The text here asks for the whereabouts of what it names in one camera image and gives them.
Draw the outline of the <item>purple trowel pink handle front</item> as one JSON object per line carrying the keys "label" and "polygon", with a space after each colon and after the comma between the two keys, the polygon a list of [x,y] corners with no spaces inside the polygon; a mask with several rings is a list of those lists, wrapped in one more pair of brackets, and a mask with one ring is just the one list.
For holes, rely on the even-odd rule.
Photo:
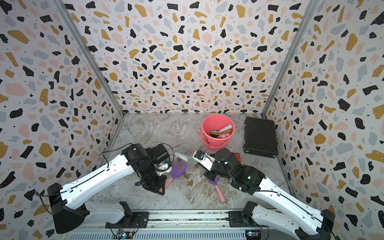
{"label": "purple trowel pink handle front", "polygon": [[218,186],[218,182],[219,182],[219,181],[220,181],[219,176],[216,176],[216,178],[215,178],[213,181],[211,181],[211,180],[208,179],[208,182],[209,182],[210,184],[214,185],[214,187],[215,187],[215,189],[216,189],[216,191],[217,191],[217,194],[218,194],[218,197],[219,197],[221,203],[222,203],[222,204],[225,204],[227,201],[226,201],[226,198],[224,197],[224,195],[223,195],[223,193],[222,193],[220,187]]}

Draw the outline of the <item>purple trowel pink handle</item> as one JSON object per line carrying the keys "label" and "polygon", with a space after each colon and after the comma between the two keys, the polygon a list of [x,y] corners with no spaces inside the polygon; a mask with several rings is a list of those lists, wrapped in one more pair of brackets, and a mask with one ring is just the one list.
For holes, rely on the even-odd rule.
{"label": "purple trowel pink handle", "polygon": [[220,187],[218,186],[218,182],[219,182],[219,181],[220,181],[219,176],[216,176],[216,178],[215,178],[213,181],[211,181],[211,180],[208,179],[208,182],[209,182],[210,184],[214,185],[214,187],[215,187],[215,189],[216,189],[216,191],[217,191],[217,194],[218,194],[218,197],[219,197],[221,203],[222,203],[222,204],[225,204],[227,201],[226,201],[226,198],[224,197],[224,195],[223,195],[223,193],[222,193]]}
{"label": "purple trowel pink handle", "polygon": [[165,189],[172,183],[173,180],[180,178],[185,173],[187,167],[188,166],[186,164],[177,162],[177,164],[172,167],[171,177],[166,181]]}
{"label": "purple trowel pink handle", "polygon": [[224,138],[229,137],[230,135],[231,135],[230,133],[221,134],[221,135],[218,135],[217,138],[218,138],[218,139],[224,139]]}

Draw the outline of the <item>purple trowel pink handle back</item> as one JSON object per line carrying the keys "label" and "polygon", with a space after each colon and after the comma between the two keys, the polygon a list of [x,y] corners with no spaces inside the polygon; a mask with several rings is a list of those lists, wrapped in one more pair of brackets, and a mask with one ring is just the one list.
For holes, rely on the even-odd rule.
{"label": "purple trowel pink handle back", "polygon": [[188,166],[186,164],[177,162],[177,164],[172,167],[171,177],[166,181],[165,189],[172,183],[173,180],[180,178],[185,173],[187,167]]}

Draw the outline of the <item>yellow trowel wooden handle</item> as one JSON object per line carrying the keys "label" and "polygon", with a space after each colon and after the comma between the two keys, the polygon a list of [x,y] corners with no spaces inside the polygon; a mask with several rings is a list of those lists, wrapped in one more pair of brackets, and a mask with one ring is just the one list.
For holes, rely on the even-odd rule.
{"label": "yellow trowel wooden handle", "polygon": [[233,130],[232,129],[229,129],[229,130],[226,130],[226,131],[222,131],[222,132],[218,132],[218,131],[209,131],[209,134],[211,136],[219,136],[219,135],[225,135],[225,134],[232,134]]}

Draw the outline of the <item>light blue trowel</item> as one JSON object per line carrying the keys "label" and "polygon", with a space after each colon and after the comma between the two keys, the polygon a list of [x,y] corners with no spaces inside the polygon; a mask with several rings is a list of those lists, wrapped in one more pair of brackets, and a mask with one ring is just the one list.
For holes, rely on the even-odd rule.
{"label": "light blue trowel", "polygon": [[233,128],[233,125],[228,125],[224,128],[222,128],[221,130],[219,130],[219,133],[224,133],[225,131],[228,131],[228,130],[231,130]]}

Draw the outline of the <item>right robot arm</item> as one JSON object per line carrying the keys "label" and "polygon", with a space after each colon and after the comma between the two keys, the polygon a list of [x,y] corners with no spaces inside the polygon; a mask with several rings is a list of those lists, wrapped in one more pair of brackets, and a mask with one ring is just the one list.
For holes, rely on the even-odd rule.
{"label": "right robot arm", "polygon": [[242,212],[243,220],[248,224],[273,227],[296,240],[330,240],[336,237],[333,212],[320,211],[302,203],[261,171],[243,165],[229,149],[220,149],[213,155],[196,151],[194,159],[206,169],[208,179],[228,179],[233,188],[276,208],[276,211],[271,211],[248,202]]}

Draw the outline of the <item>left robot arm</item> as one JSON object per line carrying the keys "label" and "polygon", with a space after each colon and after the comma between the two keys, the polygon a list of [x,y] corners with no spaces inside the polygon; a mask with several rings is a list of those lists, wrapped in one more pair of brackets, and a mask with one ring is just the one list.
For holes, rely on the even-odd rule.
{"label": "left robot arm", "polygon": [[104,223],[109,229],[138,229],[143,226],[144,222],[134,215],[126,202],[106,205],[91,203],[89,199],[117,180],[132,174],[140,179],[137,186],[164,195],[165,174],[171,171],[175,159],[174,154],[168,152],[168,147],[168,144],[158,144],[152,148],[129,144],[113,160],[90,174],[65,185],[54,183],[49,186],[47,197],[56,233],[65,234],[82,224],[93,223]]}

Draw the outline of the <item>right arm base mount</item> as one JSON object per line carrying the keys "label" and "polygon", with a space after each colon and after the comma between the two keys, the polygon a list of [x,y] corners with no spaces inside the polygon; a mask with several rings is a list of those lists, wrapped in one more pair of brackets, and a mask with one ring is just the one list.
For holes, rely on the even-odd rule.
{"label": "right arm base mount", "polygon": [[229,211],[228,221],[231,228],[256,228],[262,225],[257,224],[251,218],[242,214],[242,211]]}

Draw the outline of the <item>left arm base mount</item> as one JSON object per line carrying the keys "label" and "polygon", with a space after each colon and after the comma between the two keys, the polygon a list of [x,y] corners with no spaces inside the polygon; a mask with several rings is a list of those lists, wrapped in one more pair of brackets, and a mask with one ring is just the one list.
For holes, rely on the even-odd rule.
{"label": "left arm base mount", "polygon": [[149,212],[133,212],[130,215],[125,215],[120,221],[116,224],[106,223],[106,229],[145,229],[149,220]]}

